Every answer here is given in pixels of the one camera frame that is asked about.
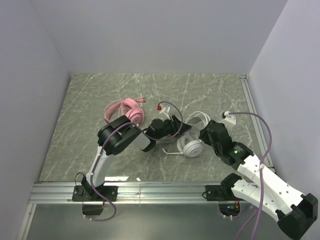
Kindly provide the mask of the white headphones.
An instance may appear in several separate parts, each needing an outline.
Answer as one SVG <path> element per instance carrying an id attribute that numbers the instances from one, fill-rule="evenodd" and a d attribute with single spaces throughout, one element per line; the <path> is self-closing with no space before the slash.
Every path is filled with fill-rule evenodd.
<path id="1" fill-rule="evenodd" d="M 176 141 L 178 152 L 167 152 L 164 148 L 162 151 L 167 155 L 184 155 L 193 158 L 201 154 L 204 148 L 204 143 L 199 139 L 199 134 L 193 127 L 205 127 L 210 121 L 208 114 L 202 111 L 195 111 L 186 119 L 186 123 L 191 125 L 191 129 L 187 130 Z"/>

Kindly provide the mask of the pink headphones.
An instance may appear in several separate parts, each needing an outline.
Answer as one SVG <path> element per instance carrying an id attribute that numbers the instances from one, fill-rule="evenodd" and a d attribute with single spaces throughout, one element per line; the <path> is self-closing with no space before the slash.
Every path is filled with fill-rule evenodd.
<path id="1" fill-rule="evenodd" d="M 132 123 L 140 125 L 143 123 L 145 114 L 140 103 L 145 103 L 145 98 L 138 99 L 123 98 L 112 101 L 103 111 L 103 121 L 105 124 L 111 122 L 111 117 L 118 111 L 118 116 L 126 116 Z"/>

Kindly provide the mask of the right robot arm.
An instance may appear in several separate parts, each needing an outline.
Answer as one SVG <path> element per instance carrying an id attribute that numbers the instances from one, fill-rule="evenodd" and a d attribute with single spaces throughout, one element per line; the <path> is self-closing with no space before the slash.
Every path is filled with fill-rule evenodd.
<path id="1" fill-rule="evenodd" d="M 300 240 L 318 218 L 318 199 L 290 186 L 259 160 L 243 143 L 233 141 L 222 122 L 211 120 L 199 133 L 215 154 L 237 172 L 229 174 L 218 190 L 205 187 L 206 199 L 245 200 L 272 217 L 292 240 Z"/>

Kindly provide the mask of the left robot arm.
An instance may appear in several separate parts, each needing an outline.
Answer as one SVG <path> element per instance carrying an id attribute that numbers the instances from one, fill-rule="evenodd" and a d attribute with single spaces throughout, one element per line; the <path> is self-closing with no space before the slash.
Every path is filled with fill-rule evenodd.
<path id="1" fill-rule="evenodd" d="M 175 115 L 166 120 L 156 118 L 144 130 L 134 125 L 124 115 L 106 124 L 97 134 L 98 148 L 92 166 L 81 180 L 85 194 L 90 200 L 99 197 L 94 190 L 101 192 L 107 170 L 115 160 L 115 156 L 131 143 L 136 144 L 143 152 L 148 152 L 156 146 L 157 141 L 170 140 L 191 128 L 191 125 L 179 120 Z"/>

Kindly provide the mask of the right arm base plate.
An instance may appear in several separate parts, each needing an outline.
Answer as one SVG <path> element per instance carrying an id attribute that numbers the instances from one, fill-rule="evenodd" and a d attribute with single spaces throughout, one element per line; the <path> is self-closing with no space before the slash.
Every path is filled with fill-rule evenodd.
<path id="1" fill-rule="evenodd" d="M 222 192 L 221 185 L 206 185 L 205 191 L 201 194 L 206 201 L 224 201 L 225 195 Z"/>

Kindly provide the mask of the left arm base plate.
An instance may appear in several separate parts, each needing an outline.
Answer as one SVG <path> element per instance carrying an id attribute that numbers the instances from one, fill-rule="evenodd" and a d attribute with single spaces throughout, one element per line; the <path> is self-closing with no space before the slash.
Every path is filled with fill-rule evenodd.
<path id="1" fill-rule="evenodd" d="M 103 196 L 98 195 L 92 188 L 89 188 L 89 192 L 82 185 L 74 187 L 71 200 L 73 202 L 104 202 L 108 199 L 111 202 L 115 202 L 118 195 L 118 187 L 115 185 L 101 185 L 96 190 Z"/>

